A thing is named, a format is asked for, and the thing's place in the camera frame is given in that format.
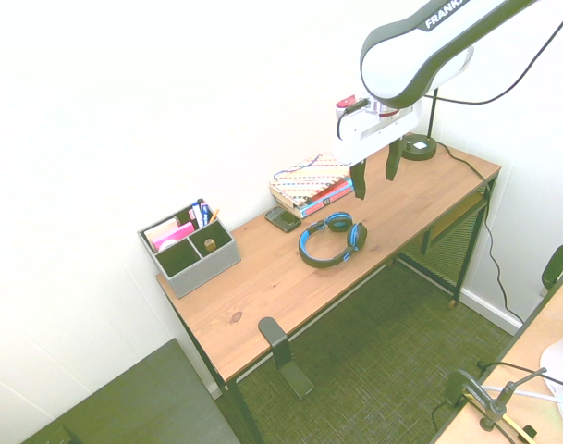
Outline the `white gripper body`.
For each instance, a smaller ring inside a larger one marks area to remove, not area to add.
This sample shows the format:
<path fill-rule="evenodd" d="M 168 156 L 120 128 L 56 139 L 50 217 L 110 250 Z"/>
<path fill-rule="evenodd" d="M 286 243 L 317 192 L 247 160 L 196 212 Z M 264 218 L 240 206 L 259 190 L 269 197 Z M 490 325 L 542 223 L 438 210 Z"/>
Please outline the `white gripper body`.
<path fill-rule="evenodd" d="M 336 103 L 336 138 L 333 156 L 343 164 L 356 164 L 414 130 L 421 119 L 422 101 L 390 108 L 370 96 L 349 96 Z"/>

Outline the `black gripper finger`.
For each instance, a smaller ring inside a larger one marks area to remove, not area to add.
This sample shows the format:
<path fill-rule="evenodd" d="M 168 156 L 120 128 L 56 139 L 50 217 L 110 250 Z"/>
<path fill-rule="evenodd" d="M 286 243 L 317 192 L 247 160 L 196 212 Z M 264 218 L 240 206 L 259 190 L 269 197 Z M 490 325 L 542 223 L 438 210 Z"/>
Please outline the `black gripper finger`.
<path fill-rule="evenodd" d="M 397 172 L 399 162 L 403 151 L 403 138 L 400 137 L 397 140 L 392 141 L 388 145 L 388 156 L 386 159 L 386 179 L 393 181 Z"/>
<path fill-rule="evenodd" d="M 366 195 L 366 182 L 365 182 L 365 169 L 366 160 L 363 159 L 349 168 L 349 174 L 353 185 L 355 197 L 363 200 Z"/>

